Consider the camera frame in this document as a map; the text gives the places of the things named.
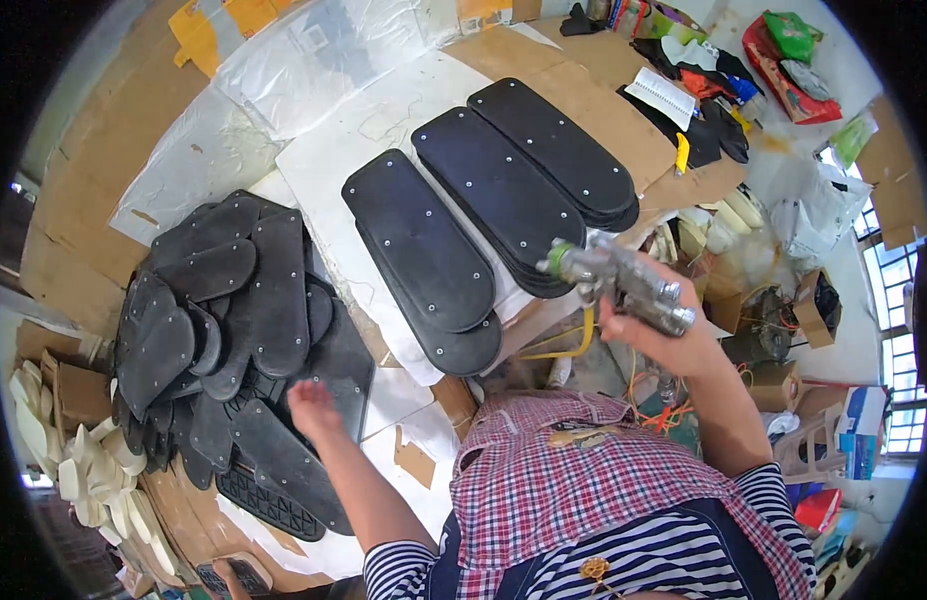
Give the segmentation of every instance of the navy striped sleeve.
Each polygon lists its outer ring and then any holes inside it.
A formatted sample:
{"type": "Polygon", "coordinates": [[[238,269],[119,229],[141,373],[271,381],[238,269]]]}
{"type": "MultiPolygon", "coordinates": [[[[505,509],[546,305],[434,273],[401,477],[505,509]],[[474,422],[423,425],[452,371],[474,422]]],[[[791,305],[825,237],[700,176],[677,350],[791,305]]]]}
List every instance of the navy striped sleeve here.
{"type": "Polygon", "coordinates": [[[790,501],[787,500],[787,488],[783,484],[781,466],[776,462],[757,466],[738,475],[734,481],[740,487],[746,503],[782,536],[803,565],[803,572],[816,585],[817,566],[814,551],[801,526],[794,519],[790,501]]]}
{"type": "Polygon", "coordinates": [[[422,597],[424,581],[437,556],[419,541],[389,541],[363,559],[367,600],[422,597]]]}

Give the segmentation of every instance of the striped shirt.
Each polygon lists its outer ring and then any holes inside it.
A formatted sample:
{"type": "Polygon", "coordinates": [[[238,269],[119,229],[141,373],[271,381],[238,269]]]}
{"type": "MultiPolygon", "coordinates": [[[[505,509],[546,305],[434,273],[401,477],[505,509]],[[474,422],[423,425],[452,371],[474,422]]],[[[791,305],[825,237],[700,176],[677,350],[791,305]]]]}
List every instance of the striped shirt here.
{"type": "MultiPolygon", "coordinates": [[[[782,536],[807,575],[816,581],[813,551],[794,520],[780,466],[776,462],[764,464],[734,481],[746,503],[782,536]]],[[[752,562],[748,567],[747,558],[753,559],[757,551],[745,538],[743,544],[747,547],[740,548],[740,532],[734,535],[722,530],[714,518],[692,505],[662,510],[548,552],[534,576],[528,598],[590,598],[594,582],[581,577],[580,567],[593,557],[610,563],[603,581],[619,594],[658,591],[687,598],[755,598],[745,580],[749,579],[748,569],[762,569],[762,565],[753,568],[752,562]],[[738,568],[744,572],[743,577],[738,568]]],[[[440,546],[443,552],[443,541],[440,546]]],[[[428,573],[437,558],[416,541],[375,546],[363,564],[368,600],[423,600],[428,573]]],[[[450,597],[455,590],[433,592],[434,597],[450,597]]],[[[614,596],[604,587],[592,597],[614,596]]]]}

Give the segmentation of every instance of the gold brooch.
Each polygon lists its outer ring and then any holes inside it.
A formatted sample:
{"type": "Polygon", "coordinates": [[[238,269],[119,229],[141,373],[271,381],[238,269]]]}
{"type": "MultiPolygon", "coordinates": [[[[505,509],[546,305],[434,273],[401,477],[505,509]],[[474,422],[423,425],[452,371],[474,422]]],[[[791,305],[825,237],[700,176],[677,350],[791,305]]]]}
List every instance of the gold brooch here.
{"type": "Polygon", "coordinates": [[[607,588],[611,594],[617,598],[625,598],[625,596],[615,590],[613,590],[609,585],[604,583],[604,575],[611,570],[611,564],[606,558],[595,556],[593,558],[588,558],[580,566],[580,577],[583,579],[594,579],[596,584],[594,584],[593,589],[590,591],[590,595],[597,594],[597,591],[600,590],[600,587],[603,586],[607,588]]]}

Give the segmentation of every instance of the silver spray gun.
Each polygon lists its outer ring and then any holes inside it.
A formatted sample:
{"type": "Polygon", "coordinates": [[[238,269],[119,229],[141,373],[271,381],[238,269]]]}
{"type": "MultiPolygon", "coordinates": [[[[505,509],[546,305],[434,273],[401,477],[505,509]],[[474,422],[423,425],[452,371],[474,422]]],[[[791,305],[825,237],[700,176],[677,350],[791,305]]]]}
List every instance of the silver spray gun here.
{"type": "MultiPolygon", "coordinates": [[[[584,307],[609,296],[614,312],[637,318],[641,323],[672,338],[682,337],[694,325],[693,308],[681,306],[681,284],[668,282],[630,249],[597,240],[584,249],[556,238],[546,260],[536,269],[574,283],[584,307]]],[[[664,405],[677,400],[677,380],[660,363],[647,358],[648,372],[657,377],[657,390],[664,405]]]]}

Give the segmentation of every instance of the plaid apron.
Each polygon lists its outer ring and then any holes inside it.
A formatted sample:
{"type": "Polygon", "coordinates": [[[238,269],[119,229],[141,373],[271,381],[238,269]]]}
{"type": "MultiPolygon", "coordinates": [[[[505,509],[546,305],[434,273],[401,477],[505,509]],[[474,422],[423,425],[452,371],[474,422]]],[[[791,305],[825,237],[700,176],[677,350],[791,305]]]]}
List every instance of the plaid apron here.
{"type": "Polygon", "coordinates": [[[734,482],[635,424],[621,399],[569,390],[494,396],[474,415],[450,493],[448,552],[431,586],[456,582],[457,598],[515,597],[545,553],[705,498],[719,500],[743,531],[781,599],[810,597],[796,554],[734,482]],[[454,550],[456,560],[446,556],[454,550]]]}

